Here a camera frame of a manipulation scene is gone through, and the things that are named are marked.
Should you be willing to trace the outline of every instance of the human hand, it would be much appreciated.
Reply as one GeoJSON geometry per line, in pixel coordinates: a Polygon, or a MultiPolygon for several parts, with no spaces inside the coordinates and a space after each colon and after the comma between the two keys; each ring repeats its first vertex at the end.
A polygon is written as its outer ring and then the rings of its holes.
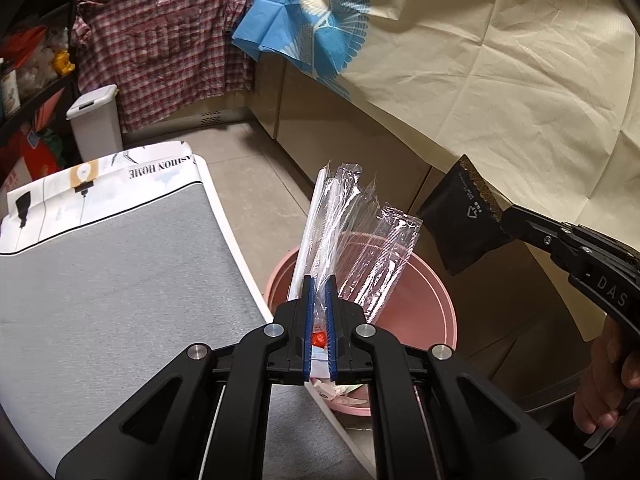
{"type": "Polygon", "coordinates": [[[593,433],[598,426],[615,426],[625,387],[640,388],[640,351],[628,355],[622,374],[617,371],[622,338],[620,326],[607,316],[602,333],[591,344],[591,364],[583,372],[574,398],[574,421],[585,433],[593,433]]]}

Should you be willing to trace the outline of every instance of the white trash bin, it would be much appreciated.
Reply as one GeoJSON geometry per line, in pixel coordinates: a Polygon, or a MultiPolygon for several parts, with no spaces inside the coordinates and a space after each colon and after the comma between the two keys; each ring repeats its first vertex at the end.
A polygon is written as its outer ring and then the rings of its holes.
{"type": "Polygon", "coordinates": [[[66,112],[83,162],[122,151],[116,85],[84,94],[66,112]]]}

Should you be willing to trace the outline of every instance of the checkered fabric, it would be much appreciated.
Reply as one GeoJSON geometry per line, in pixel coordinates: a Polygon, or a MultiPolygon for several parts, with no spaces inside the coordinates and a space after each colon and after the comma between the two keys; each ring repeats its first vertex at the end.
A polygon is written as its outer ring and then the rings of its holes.
{"type": "Polygon", "coordinates": [[[251,89],[253,61],[230,33],[252,1],[78,0],[80,91],[116,84],[130,132],[198,99],[251,89]]]}

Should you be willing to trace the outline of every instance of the black packet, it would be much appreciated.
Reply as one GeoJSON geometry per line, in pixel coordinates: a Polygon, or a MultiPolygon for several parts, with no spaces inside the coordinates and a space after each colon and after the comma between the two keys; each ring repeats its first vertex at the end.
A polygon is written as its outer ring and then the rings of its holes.
{"type": "Polygon", "coordinates": [[[452,275],[511,241],[500,228],[502,209],[466,155],[420,206],[418,216],[452,275]]]}

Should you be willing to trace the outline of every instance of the blue cloth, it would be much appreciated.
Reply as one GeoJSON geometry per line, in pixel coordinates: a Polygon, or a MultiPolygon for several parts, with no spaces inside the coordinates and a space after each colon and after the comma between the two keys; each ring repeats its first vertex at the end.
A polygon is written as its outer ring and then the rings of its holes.
{"type": "Polygon", "coordinates": [[[281,54],[345,98],[336,76],[358,55],[369,26],[369,0],[255,0],[233,34],[254,59],[281,54]]]}

